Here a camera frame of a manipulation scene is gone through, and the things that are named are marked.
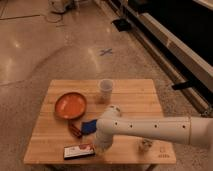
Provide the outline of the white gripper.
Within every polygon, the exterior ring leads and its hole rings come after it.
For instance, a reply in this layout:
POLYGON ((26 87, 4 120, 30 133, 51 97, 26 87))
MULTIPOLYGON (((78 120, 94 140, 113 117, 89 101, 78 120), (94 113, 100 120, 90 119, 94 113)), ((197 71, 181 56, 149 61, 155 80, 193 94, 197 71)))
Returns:
POLYGON ((97 131, 94 136, 94 148, 97 155, 105 153, 113 144, 113 136, 97 131))

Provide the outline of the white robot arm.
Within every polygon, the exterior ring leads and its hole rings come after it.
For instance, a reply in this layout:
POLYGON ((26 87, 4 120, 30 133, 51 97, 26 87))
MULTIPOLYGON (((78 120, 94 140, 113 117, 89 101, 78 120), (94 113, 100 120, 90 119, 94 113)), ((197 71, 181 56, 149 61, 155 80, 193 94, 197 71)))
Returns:
POLYGON ((213 152, 213 118, 161 117, 132 119, 108 106, 96 122, 94 147, 108 150, 115 135, 143 137, 207 149, 213 152))

